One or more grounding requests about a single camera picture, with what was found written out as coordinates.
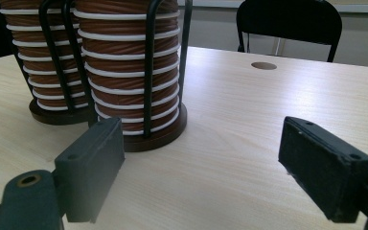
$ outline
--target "table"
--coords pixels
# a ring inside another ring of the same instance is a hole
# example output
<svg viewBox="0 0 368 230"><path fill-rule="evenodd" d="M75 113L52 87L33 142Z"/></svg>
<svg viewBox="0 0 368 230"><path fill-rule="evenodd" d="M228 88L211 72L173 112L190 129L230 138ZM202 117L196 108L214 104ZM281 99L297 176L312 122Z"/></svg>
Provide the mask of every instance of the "table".
<svg viewBox="0 0 368 230"><path fill-rule="evenodd" d="M252 62L270 62L262 70ZM33 119L14 57L0 58L0 199L18 174L88 129ZM189 48L188 124L171 144L127 153L96 224L65 229L363 229L326 220L278 162L285 116L317 123L368 154L368 67Z"/></svg>

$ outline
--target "white wall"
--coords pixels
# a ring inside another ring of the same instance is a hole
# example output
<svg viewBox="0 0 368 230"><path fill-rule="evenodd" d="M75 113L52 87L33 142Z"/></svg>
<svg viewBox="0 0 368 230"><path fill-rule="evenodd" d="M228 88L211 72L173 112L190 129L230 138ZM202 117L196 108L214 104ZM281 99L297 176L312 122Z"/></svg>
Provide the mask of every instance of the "white wall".
<svg viewBox="0 0 368 230"><path fill-rule="evenodd" d="M184 9L181 9L180 23ZM343 30L333 62L368 66L368 13L342 13ZM275 52L277 39L250 36L252 53ZM237 51L236 9L194 7L190 46ZM326 60L329 46L282 40L280 54L291 58Z"/></svg>

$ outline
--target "chair backrest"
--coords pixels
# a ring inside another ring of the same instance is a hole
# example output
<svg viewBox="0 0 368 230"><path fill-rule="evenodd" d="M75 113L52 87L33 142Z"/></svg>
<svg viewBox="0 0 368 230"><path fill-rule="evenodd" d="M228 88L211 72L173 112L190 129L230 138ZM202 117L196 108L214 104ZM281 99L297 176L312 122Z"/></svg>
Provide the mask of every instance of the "chair backrest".
<svg viewBox="0 0 368 230"><path fill-rule="evenodd" d="M238 8L237 26L239 52L244 52L242 33L268 35L331 45L327 62L332 62L342 20L325 0L245 0Z"/></svg>

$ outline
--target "dark brown base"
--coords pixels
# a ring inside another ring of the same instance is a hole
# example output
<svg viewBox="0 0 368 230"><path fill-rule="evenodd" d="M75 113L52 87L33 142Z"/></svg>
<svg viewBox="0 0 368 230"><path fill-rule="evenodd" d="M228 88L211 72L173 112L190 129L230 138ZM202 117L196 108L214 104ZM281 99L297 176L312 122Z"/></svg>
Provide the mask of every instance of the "dark brown base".
<svg viewBox="0 0 368 230"><path fill-rule="evenodd" d="M187 108L181 104L178 118L169 127L153 132L149 138L140 136L124 136L124 147L127 152L154 150L166 146L181 135L187 125Z"/></svg>
<svg viewBox="0 0 368 230"><path fill-rule="evenodd" d="M33 117L41 123L55 126L72 125L87 122L89 119L88 107L78 108L75 113L68 111L48 111L40 108L36 100L32 100L29 109Z"/></svg>

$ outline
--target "light wooden table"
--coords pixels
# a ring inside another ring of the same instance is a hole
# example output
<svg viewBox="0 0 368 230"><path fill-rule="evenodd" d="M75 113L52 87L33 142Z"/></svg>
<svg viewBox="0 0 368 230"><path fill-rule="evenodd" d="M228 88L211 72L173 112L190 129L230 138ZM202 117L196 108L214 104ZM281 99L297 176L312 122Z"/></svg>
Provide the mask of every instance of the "light wooden table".
<svg viewBox="0 0 368 230"><path fill-rule="evenodd" d="M261 70L252 62L277 65ZM190 48L188 125L171 144L128 153L96 224L68 229L363 229L326 220L278 162L285 116L312 121L368 154L368 68ZM14 57L0 58L0 199L5 184L88 128L49 126L28 109Z"/></svg>

